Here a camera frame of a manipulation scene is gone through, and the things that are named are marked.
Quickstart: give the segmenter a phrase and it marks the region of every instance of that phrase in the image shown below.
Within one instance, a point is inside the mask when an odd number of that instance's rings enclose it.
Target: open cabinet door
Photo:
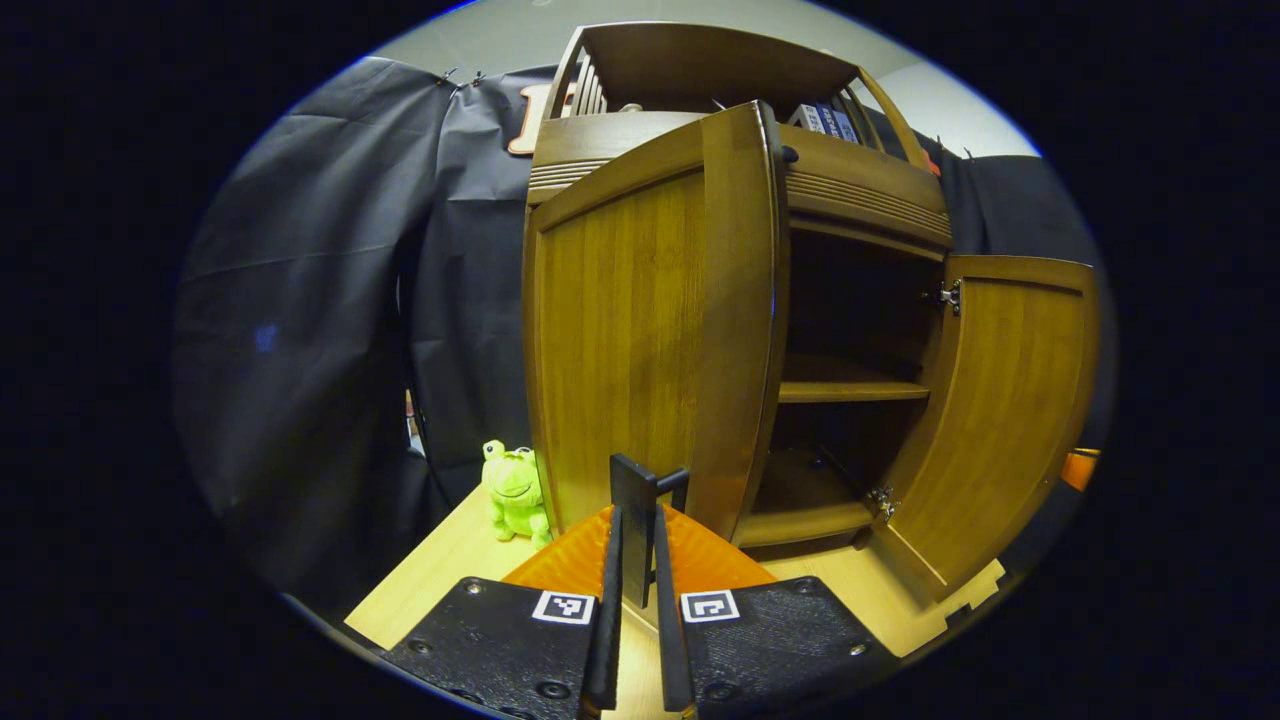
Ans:
[[[1088,265],[951,256],[928,405],[886,475],[874,529],[941,600],[1027,525],[1080,434],[1098,307]]]
[[[772,432],[785,345],[783,163],[739,105],[641,145],[529,217],[525,361],[557,532],[609,503],[609,456],[690,471],[686,511],[728,538]]]

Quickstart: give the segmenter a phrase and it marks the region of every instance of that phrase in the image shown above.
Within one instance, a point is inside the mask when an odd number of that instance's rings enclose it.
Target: metal hinge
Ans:
[[[890,496],[893,495],[893,488],[872,488],[868,495],[870,495],[872,500],[876,501],[876,505],[879,505],[881,512],[884,515],[884,521],[887,523],[888,519],[893,516],[893,512],[897,511],[897,501],[895,500],[890,502],[888,500]]]
[[[946,281],[938,283],[938,290],[936,292],[923,292],[920,297],[925,300],[933,300],[938,305],[950,305],[951,311],[960,316],[960,281],[951,283],[951,290],[947,290]]]

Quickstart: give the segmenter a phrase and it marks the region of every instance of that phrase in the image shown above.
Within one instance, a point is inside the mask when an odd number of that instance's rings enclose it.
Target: orange gripper base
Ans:
[[[577,594],[604,593],[604,555],[609,547],[613,506],[600,510],[564,532],[556,542],[538,551],[504,583],[541,591]]]
[[[778,582],[759,562],[696,520],[663,505],[676,597],[686,592],[749,588]]]
[[[1073,488],[1084,492],[1093,477],[1093,468],[1098,464],[1098,451],[1075,448],[1066,454],[1066,462],[1062,464],[1062,479]]]

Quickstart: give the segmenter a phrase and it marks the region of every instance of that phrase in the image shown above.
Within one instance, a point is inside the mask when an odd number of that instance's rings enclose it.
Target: green plush frog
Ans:
[[[499,441],[484,443],[480,484],[489,491],[489,520],[498,539],[509,541],[516,533],[530,536],[534,550],[552,542],[532,450],[520,447],[508,452]]]

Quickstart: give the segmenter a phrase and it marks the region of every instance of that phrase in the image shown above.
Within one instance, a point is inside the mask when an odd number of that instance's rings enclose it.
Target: black cloth backdrop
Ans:
[[[507,143],[525,117],[520,90],[553,74],[456,86],[362,59],[250,149],[189,250],[174,370],[192,471],[255,569],[343,632],[342,618],[479,483],[480,446],[530,443],[520,264],[531,158]],[[1101,266],[1043,160],[960,159],[919,140],[942,168],[956,252]],[[1115,386],[1106,288],[1103,315],[1082,438],[1092,447]],[[429,464],[406,451],[406,386]],[[1038,556],[1076,500],[1055,493],[1010,560]]]

